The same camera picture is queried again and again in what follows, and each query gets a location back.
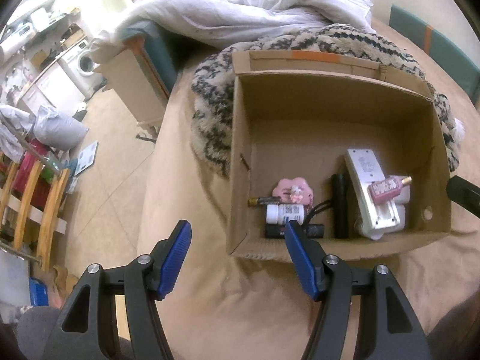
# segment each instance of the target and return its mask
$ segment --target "blue gripper pad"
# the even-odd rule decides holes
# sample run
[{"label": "blue gripper pad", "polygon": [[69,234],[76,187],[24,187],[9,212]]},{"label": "blue gripper pad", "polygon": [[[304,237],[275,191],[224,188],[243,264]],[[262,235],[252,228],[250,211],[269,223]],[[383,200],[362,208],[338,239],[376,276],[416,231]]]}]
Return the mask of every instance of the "blue gripper pad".
[{"label": "blue gripper pad", "polygon": [[292,258],[293,266],[303,291],[313,300],[316,300],[320,295],[320,291],[316,285],[314,265],[290,223],[287,223],[285,226],[285,244]]},{"label": "blue gripper pad", "polygon": [[172,292],[191,243],[191,226],[185,221],[162,264],[158,294],[162,299]]}]

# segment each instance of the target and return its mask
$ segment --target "paper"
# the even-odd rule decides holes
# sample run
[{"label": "paper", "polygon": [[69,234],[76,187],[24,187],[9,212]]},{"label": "paper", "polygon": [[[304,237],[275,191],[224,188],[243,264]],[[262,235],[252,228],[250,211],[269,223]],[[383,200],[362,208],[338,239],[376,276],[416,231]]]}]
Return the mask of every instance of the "paper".
[{"label": "paper", "polygon": [[93,165],[95,161],[95,153],[97,152],[98,141],[96,140],[92,144],[88,145],[78,155],[78,163],[75,168],[74,176],[87,169],[90,165]]}]

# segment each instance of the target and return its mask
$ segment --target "kitchen counter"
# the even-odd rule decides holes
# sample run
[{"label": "kitchen counter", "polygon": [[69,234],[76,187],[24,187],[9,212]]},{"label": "kitchen counter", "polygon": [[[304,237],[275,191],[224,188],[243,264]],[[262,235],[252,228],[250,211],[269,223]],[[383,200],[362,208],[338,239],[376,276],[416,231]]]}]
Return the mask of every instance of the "kitchen counter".
[{"label": "kitchen counter", "polygon": [[18,97],[15,99],[15,106],[17,106],[18,102],[23,98],[23,96],[25,96],[25,94],[28,92],[28,90],[30,89],[30,87],[32,87],[33,85],[36,85],[36,83],[38,82],[38,80],[40,80],[42,78],[42,76],[46,73],[46,71],[48,71],[54,63],[58,62],[58,60],[60,58],[62,58],[69,50],[71,50],[72,48],[74,48],[78,43],[80,43],[82,40],[84,40],[86,38],[86,35],[84,37],[82,37],[81,39],[78,40],[78,42],[76,42],[75,44],[72,44],[68,49],[62,51],[60,54],[58,54],[55,59],[50,62],[39,74],[38,76],[35,77],[35,79],[32,81],[32,82],[29,82],[27,84],[25,84],[25,86],[23,86],[22,90],[20,91],[20,94],[18,95]]},{"label": "kitchen counter", "polygon": [[63,70],[59,60],[84,39],[85,37],[82,37],[67,50],[58,54],[30,84],[25,85],[14,100],[15,107],[34,116],[38,116],[42,106],[53,106],[63,114],[75,115],[85,96]]}]

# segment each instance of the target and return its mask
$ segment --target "white power strip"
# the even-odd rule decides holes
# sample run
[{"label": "white power strip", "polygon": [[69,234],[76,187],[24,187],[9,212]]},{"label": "white power strip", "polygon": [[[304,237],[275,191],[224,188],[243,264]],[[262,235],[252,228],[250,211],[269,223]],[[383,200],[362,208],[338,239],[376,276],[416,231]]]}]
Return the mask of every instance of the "white power strip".
[{"label": "white power strip", "polygon": [[392,200],[375,205],[368,192],[368,186],[374,181],[385,180],[385,176],[371,149],[348,149],[345,155],[360,214],[363,221],[361,233],[365,237],[378,240],[388,228],[400,224],[397,207]]}]

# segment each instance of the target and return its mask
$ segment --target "fluffy blanket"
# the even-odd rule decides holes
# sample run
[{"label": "fluffy blanket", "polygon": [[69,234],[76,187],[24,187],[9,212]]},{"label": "fluffy blanket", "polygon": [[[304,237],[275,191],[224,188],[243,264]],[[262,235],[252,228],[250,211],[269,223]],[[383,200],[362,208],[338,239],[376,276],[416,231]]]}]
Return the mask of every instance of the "fluffy blanket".
[{"label": "fluffy blanket", "polygon": [[[425,80],[418,62],[394,43],[377,34],[365,33],[346,24],[311,28],[256,42],[237,43],[203,61],[195,72],[191,89],[195,93],[195,113],[191,126],[191,145],[196,155],[217,173],[230,171],[231,126],[233,111],[232,52],[239,50],[313,50],[354,56],[390,65]],[[455,118],[445,95],[434,94],[435,109],[442,127],[450,171],[457,169]]]}]

